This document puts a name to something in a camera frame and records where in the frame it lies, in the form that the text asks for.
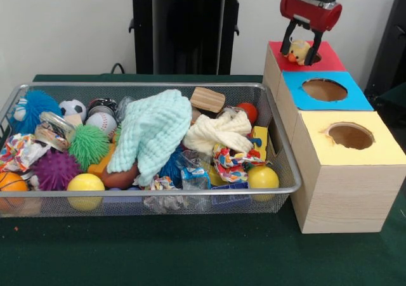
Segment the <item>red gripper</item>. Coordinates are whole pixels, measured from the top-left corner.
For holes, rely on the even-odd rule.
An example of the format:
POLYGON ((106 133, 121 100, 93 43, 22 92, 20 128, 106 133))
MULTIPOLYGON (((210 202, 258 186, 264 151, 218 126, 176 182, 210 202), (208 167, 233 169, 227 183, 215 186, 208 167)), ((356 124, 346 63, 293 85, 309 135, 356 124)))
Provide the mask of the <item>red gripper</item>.
POLYGON ((305 24, 306 27, 314 30, 313 45, 308 50, 304 60, 306 66, 312 65, 321 45, 323 32, 332 30, 337 24, 342 9, 342 5, 335 1, 328 3, 319 0, 281 0, 281 15, 291 21, 285 30, 280 52, 283 55, 289 54, 291 35, 297 22, 305 24))

